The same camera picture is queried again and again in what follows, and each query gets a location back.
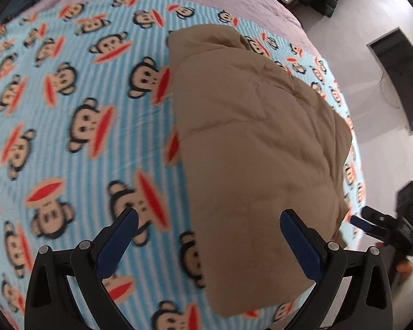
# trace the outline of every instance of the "television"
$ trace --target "television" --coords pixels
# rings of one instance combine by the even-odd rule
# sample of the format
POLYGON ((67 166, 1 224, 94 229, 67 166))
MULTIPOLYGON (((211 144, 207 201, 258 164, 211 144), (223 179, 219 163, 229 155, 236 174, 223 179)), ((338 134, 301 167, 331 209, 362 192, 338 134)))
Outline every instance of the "television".
POLYGON ((369 44, 399 95, 413 134, 413 46, 396 30, 369 44))

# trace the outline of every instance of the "white wall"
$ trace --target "white wall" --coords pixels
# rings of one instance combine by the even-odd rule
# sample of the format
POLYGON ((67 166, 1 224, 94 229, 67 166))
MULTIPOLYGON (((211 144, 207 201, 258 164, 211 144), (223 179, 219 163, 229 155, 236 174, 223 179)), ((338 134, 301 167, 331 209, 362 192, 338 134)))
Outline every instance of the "white wall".
POLYGON ((382 69, 367 44, 396 27, 413 44, 413 9, 407 0, 340 0, 330 19, 304 6, 293 13, 328 60, 348 102, 367 204, 392 213, 395 192, 413 180, 413 136, 405 130, 404 112, 386 75, 380 90, 382 69))

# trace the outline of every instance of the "blue gripper pad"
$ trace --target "blue gripper pad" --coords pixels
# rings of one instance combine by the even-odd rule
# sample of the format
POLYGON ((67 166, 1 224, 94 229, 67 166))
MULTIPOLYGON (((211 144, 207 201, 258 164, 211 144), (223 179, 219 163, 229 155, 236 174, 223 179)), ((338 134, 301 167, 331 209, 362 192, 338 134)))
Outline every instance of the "blue gripper pad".
POLYGON ((320 255, 288 211, 280 216, 280 229, 306 277, 319 282, 323 277, 320 255))
POLYGON ((132 209, 128 212, 128 215, 118 225, 115 232, 98 253, 95 273, 100 282, 103 279, 110 277, 115 272, 132 237, 137 233, 138 224, 138 214, 132 209))
POLYGON ((352 216, 350 218, 350 223, 358 228, 361 228, 364 232, 370 232, 373 228, 372 224, 357 216, 352 216))

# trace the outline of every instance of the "blanket fold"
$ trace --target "blanket fold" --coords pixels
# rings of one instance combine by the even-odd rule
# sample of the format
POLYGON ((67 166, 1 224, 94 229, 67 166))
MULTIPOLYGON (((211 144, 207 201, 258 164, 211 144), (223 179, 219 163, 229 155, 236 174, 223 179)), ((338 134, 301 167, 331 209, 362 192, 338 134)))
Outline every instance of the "blanket fold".
POLYGON ((312 282, 279 230, 293 208, 344 246, 352 136, 312 88, 234 28, 173 32, 170 92, 206 294, 222 316, 294 300, 312 282))

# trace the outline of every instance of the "bedsheet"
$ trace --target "bedsheet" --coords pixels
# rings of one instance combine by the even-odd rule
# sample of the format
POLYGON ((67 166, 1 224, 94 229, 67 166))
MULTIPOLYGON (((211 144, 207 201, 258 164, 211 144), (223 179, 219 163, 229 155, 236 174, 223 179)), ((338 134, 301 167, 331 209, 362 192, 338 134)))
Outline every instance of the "bedsheet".
MULTIPOLYGON (((38 248, 93 239, 125 205, 139 211, 140 232, 104 284, 137 329, 182 330, 195 311, 199 322, 190 330, 263 330, 309 294, 224 319, 202 291, 166 93, 166 38, 201 23, 233 26, 254 52, 311 85, 345 118, 353 134, 344 167, 346 221, 364 204, 349 111, 321 56, 229 11, 184 0, 95 0, 13 21, 0 28, 0 304, 16 329, 23 329, 38 248)), ((358 230, 345 222, 341 231, 355 248, 358 230)))

